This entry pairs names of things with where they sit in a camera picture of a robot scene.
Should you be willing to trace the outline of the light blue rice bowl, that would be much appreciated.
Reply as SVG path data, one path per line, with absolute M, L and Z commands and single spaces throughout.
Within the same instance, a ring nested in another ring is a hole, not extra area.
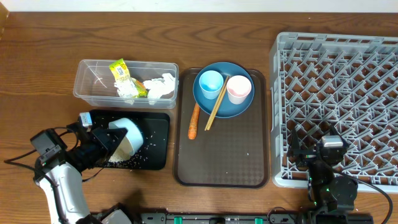
M 127 134 L 119 145 L 118 150 L 129 156 L 133 156 L 144 143 L 144 138 L 140 129 L 129 118 L 121 118 L 112 121 L 108 124 L 108 127 L 109 129 L 127 129 Z

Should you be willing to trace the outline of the yellow green snack wrapper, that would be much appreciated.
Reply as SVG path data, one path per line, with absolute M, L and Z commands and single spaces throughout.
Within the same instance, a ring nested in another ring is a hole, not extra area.
M 134 98 L 143 98 L 147 96 L 147 89 L 143 83 L 131 76 L 126 63 L 122 58 L 113 62 L 109 66 L 109 69 L 114 76 L 114 86 L 117 90 L 128 92 L 134 95 Z

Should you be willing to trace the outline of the white napkin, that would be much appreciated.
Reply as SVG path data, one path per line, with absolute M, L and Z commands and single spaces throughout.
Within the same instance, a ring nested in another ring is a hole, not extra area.
M 143 84 L 148 90 L 149 104 L 154 105 L 163 95 L 168 95 L 174 91 L 175 77 L 171 73 L 163 73 L 161 78 L 146 80 Z

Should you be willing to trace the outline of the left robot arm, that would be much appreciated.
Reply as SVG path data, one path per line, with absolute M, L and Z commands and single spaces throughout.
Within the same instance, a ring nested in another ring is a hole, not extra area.
M 109 161 L 127 134 L 127 129 L 96 128 L 90 132 L 77 123 L 65 128 L 75 134 L 77 145 L 68 150 L 55 128 L 41 131 L 30 139 L 39 153 L 34 182 L 45 192 L 52 223 L 132 223 L 121 205 L 94 215 L 83 195 L 84 170 Z

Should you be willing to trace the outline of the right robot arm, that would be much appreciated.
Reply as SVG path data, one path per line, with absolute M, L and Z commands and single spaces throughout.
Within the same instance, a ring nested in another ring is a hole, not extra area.
M 315 208 L 300 213 L 297 223 L 348 223 L 348 212 L 354 209 L 358 183 L 349 177 L 335 177 L 333 166 L 344 159 L 348 143 L 334 127 L 321 140 L 301 148 L 296 130 L 291 131 L 287 155 L 298 168 L 307 168 L 309 174 L 308 198 Z

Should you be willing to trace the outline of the grey dishwasher rack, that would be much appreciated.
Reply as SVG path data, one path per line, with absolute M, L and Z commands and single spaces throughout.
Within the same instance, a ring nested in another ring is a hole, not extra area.
M 301 147 L 333 126 L 349 144 L 336 169 L 397 192 L 397 39 L 282 32 L 270 51 L 271 168 L 278 187 L 305 188 L 306 169 L 287 151 L 295 128 Z

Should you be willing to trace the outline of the white rice pile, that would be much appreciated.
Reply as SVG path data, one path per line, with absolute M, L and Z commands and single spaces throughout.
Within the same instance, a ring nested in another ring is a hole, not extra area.
M 124 137 L 108 162 L 124 162 L 134 156 L 144 144 L 144 138 L 129 139 Z

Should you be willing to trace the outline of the black plastic tray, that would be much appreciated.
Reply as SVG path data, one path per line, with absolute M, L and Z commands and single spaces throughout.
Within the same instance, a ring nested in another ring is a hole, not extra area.
M 143 136 L 143 145 L 127 161 L 105 162 L 93 160 L 93 151 L 81 152 L 81 158 L 88 158 L 88 167 L 105 167 L 137 170 L 161 170 L 167 157 L 170 117 L 165 113 L 141 111 L 91 110 L 93 127 L 107 129 L 109 123 L 121 118 L 128 118 L 137 125 Z

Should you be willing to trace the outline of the clear plastic bin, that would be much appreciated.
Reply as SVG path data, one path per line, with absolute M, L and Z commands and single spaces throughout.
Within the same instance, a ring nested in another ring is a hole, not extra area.
M 118 108 L 172 109 L 175 107 L 178 92 L 178 65 L 168 62 L 125 61 L 133 78 L 143 83 L 153 78 L 161 78 L 163 73 L 175 77 L 174 91 L 163 95 L 156 104 L 150 105 L 147 97 L 135 98 L 130 105 L 119 97 L 114 86 L 115 79 L 109 66 L 114 60 L 82 60 L 75 78 L 73 94 L 92 106 Z

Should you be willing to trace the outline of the brown serving tray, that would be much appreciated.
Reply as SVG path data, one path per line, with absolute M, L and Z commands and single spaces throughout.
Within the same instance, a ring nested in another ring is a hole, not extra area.
M 193 82 L 199 73 L 189 68 L 181 74 L 174 152 L 174 177 L 186 186 L 239 187 L 257 189 L 269 176 L 269 129 L 265 79 L 249 70 L 254 98 L 249 108 L 232 118 L 216 118 L 205 130 L 208 114 L 200 112 L 194 140 L 188 126 L 195 105 Z

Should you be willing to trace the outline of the dark blue plate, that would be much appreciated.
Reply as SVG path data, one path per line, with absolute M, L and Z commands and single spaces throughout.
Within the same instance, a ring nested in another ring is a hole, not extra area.
M 195 78 L 195 81 L 193 83 L 193 97 L 195 101 L 198 103 L 199 107 L 206 113 L 211 114 L 213 107 L 216 103 L 216 99 L 209 100 L 207 99 L 201 88 L 200 88 L 200 77 L 207 71 L 209 70 L 214 70 L 216 72 L 219 72 L 223 78 L 225 79 L 227 76 L 235 76 L 235 75 L 242 75 L 246 77 L 250 83 L 252 90 L 249 92 L 248 96 L 246 99 L 239 105 L 233 104 L 230 102 L 228 99 L 228 94 L 225 93 L 225 96 L 223 98 L 223 101 L 221 102 L 221 105 L 218 109 L 218 112 L 216 114 L 217 118 L 232 118 L 234 116 L 237 116 L 239 114 L 242 114 L 245 112 L 251 105 L 253 98 L 254 98 L 254 82 L 248 73 L 247 70 L 245 70 L 243 67 L 231 63 L 231 62 L 216 62 L 212 63 L 205 68 L 203 68 L 197 77 Z

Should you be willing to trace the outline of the pink cup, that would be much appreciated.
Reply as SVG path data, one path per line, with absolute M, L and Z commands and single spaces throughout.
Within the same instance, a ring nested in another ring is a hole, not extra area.
M 229 101 L 232 104 L 240 105 L 252 90 L 250 80 L 242 75 L 235 75 L 227 82 Z

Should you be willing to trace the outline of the orange carrot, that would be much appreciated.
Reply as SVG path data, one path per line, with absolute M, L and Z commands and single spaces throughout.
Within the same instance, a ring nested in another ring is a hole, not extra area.
M 191 140 L 195 139 L 197 136 L 199 115 L 200 115 L 200 107 L 198 103 L 196 103 L 188 127 L 188 138 Z

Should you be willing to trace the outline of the light blue cup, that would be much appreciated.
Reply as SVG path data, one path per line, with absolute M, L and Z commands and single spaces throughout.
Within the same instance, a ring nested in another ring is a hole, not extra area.
M 200 75 L 199 85 L 205 98 L 213 100 L 218 97 L 224 84 L 224 78 L 221 73 L 209 70 Z

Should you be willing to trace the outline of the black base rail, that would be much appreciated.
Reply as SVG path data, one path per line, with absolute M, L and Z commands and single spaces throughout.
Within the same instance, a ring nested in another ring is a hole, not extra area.
M 287 213 L 268 215 L 189 215 L 166 213 L 142 213 L 135 217 L 126 215 L 121 210 L 111 212 L 100 220 L 101 223 L 133 224 L 294 224 L 308 223 L 304 216 Z

